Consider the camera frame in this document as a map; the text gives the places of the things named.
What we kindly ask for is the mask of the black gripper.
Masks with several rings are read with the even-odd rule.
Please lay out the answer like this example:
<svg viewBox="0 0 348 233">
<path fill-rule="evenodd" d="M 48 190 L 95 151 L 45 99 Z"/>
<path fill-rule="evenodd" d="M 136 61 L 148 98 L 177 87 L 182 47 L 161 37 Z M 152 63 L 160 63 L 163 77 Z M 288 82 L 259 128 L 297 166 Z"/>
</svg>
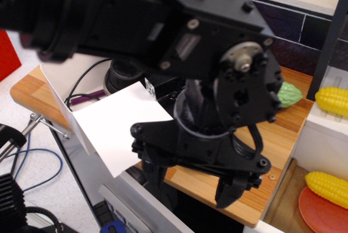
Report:
<svg viewBox="0 0 348 233">
<path fill-rule="evenodd" d="M 212 80 L 188 79 L 172 120 L 132 126 L 133 151 L 150 185 L 160 191 L 175 165 L 217 176 L 217 209 L 258 188 L 270 162 L 257 124 L 275 121 L 282 82 L 276 60 L 255 41 L 228 49 Z"/>
</svg>

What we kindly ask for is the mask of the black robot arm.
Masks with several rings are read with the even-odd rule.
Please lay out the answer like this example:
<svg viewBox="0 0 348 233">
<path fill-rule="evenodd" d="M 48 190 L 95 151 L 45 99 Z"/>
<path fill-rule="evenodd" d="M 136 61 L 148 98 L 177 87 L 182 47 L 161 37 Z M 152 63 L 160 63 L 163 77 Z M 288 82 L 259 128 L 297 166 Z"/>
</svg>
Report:
<svg viewBox="0 0 348 233">
<path fill-rule="evenodd" d="M 275 121 L 283 78 L 251 0 L 1 0 L 1 28 L 43 61 L 82 53 L 185 78 L 171 121 L 130 130 L 155 187 L 175 165 L 214 175 L 224 209 L 270 171 L 257 124 Z"/>
</svg>

